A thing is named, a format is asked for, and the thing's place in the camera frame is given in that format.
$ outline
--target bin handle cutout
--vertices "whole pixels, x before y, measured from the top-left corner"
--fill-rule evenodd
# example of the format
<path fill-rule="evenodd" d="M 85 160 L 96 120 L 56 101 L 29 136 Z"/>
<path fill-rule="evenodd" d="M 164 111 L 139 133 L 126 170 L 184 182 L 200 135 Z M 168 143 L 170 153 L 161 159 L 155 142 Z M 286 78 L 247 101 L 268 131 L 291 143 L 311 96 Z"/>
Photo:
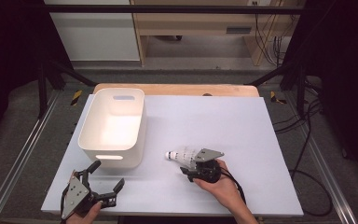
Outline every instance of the bin handle cutout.
<path fill-rule="evenodd" d="M 135 97 L 131 95 L 116 95 L 113 96 L 114 100 L 126 100 L 126 101 L 134 101 Z"/>
<path fill-rule="evenodd" d="M 98 160 L 110 160 L 110 161 L 121 161 L 124 158 L 122 156 L 107 156 L 107 155 L 96 155 Z"/>

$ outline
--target white table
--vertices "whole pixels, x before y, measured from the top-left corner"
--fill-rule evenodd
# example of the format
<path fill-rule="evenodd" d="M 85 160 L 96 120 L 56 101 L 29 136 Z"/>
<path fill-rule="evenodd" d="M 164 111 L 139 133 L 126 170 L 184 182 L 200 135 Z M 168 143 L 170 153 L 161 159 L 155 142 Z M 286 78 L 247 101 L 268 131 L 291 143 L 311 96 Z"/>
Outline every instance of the white table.
<path fill-rule="evenodd" d="M 49 189 L 42 211 L 60 213 L 62 190 L 72 171 L 92 161 L 78 146 L 91 95 Z M 98 193 L 112 191 L 121 177 L 126 184 L 117 206 L 102 214 L 115 216 L 230 216 L 208 192 L 190 183 L 179 164 L 164 158 L 181 147 L 223 151 L 230 172 L 240 182 L 255 216 L 291 217 L 303 212 L 284 163 L 269 113 L 261 97 L 145 97 L 147 131 L 144 157 L 132 170 L 97 169 L 89 176 Z"/>

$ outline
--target white storage bin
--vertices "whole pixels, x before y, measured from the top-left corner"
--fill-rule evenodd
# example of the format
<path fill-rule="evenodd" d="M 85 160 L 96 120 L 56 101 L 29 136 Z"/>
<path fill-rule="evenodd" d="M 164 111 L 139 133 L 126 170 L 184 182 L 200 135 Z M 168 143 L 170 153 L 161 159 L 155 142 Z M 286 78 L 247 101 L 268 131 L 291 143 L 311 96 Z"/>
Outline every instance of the white storage bin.
<path fill-rule="evenodd" d="M 141 163 L 146 131 L 145 94 L 138 89 L 97 91 L 78 144 L 102 167 L 133 168 Z"/>

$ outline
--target white cylinder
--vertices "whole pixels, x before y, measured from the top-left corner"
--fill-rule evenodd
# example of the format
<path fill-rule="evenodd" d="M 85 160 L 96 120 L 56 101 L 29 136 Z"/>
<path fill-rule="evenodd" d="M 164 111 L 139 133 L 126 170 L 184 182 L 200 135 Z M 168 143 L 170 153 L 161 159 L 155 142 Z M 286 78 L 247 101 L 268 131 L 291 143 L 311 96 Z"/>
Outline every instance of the white cylinder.
<path fill-rule="evenodd" d="M 165 158 L 170 161 L 178 161 L 189 169 L 195 169 L 194 158 L 199 152 L 199 149 L 185 147 L 184 149 L 166 152 Z"/>

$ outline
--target human hand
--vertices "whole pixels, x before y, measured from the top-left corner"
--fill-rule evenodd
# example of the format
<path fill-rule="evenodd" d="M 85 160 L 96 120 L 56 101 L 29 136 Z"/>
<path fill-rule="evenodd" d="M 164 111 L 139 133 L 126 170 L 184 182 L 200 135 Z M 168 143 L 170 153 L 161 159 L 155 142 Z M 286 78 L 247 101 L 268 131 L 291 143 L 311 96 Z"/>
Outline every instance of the human hand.
<path fill-rule="evenodd" d="M 221 168 L 228 170 L 224 161 L 218 159 L 216 159 L 216 161 L 219 163 Z M 228 209 L 233 208 L 236 205 L 243 204 L 243 200 L 235 183 L 225 175 L 221 175 L 220 179 L 216 183 L 208 183 L 197 178 L 194 178 L 193 181 L 200 186 L 200 188 L 209 191 L 218 202 Z"/>
<path fill-rule="evenodd" d="M 94 219 L 98 216 L 101 210 L 102 203 L 97 202 L 94 204 L 85 217 L 81 217 L 78 214 L 72 214 L 67 220 L 67 224 L 92 224 Z"/>

